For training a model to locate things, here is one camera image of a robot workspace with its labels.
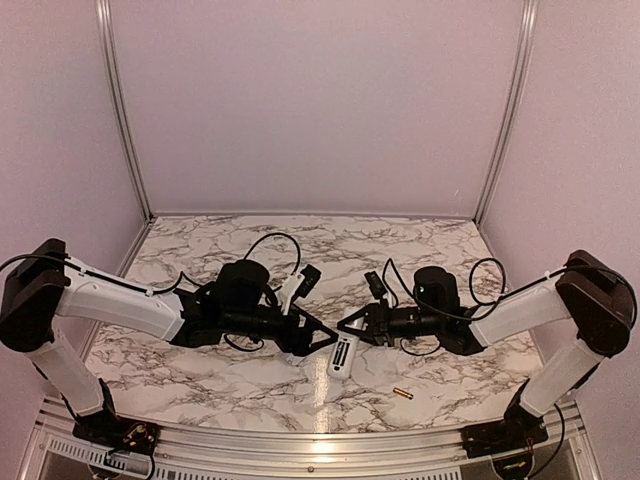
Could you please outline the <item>white remote control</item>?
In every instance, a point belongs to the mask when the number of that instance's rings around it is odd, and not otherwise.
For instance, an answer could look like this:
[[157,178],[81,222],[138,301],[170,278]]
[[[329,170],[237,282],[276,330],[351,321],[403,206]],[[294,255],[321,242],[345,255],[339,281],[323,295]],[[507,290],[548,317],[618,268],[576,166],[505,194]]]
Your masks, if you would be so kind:
[[327,374],[334,379],[346,380],[351,376],[360,338],[358,330],[348,327],[340,331],[329,357]]

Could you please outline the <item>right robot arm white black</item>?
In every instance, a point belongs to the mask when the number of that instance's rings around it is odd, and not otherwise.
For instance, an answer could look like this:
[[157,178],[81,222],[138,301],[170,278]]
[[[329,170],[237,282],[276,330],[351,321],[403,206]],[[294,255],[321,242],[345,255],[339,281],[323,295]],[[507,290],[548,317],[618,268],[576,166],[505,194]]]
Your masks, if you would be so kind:
[[433,336],[446,351],[471,356],[538,326],[573,321],[575,339],[519,388],[497,423],[495,438],[506,448],[519,446],[561,397],[627,347],[639,313],[626,278],[584,250],[571,253],[559,269],[473,308],[461,306],[456,278],[442,267],[415,272],[407,291],[412,307],[391,307],[383,280],[371,273],[368,281],[379,300],[337,327],[375,346]]

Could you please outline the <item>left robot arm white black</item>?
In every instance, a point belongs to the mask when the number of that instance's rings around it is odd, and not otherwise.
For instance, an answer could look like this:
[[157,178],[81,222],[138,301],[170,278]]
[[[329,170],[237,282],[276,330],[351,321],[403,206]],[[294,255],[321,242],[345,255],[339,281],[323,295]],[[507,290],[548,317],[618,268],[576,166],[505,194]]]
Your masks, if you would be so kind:
[[129,283],[70,257],[59,239],[2,265],[10,272],[1,302],[1,342],[27,356],[106,445],[125,438],[108,387],[92,374],[61,330],[57,317],[95,320],[136,330],[184,348],[214,346],[226,335],[273,342],[306,357],[336,343],[338,335],[295,302],[315,287],[320,272],[308,265],[279,290],[261,264],[241,259],[194,291]]

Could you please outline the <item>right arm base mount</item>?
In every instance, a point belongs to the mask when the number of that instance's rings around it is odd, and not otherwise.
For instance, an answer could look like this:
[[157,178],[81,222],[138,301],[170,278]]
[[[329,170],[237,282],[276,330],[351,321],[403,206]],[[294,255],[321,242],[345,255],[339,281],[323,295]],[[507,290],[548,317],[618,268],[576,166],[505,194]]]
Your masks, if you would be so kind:
[[478,458],[526,449],[547,441],[549,435],[541,419],[529,423],[502,419],[466,426],[461,437],[467,456]]

